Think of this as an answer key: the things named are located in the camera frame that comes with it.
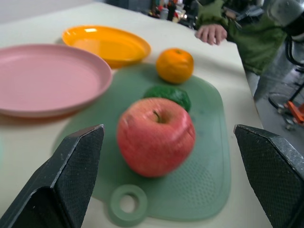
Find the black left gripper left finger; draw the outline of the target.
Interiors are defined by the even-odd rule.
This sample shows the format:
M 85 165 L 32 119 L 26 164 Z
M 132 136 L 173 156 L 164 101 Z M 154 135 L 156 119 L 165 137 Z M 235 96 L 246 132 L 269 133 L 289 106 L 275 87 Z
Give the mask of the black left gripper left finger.
M 102 124 L 66 136 L 0 219 L 2 228 L 79 228 L 95 186 Z

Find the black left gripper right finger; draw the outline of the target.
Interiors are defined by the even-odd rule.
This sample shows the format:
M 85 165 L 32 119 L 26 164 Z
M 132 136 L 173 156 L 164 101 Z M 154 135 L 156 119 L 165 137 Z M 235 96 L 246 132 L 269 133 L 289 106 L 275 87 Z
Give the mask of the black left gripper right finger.
M 249 183 L 274 228 L 304 226 L 304 157 L 284 137 L 237 124 Z

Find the bystander bare hand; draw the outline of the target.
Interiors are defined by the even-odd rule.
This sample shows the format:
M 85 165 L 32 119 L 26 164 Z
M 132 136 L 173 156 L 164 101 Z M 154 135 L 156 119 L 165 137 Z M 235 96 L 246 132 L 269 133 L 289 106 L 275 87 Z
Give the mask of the bystander bare hand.
M 210 24 L 201 26 L 195 33 L 195 37 L 209 45 L 220 45 L 228 34 L 222 25 Z

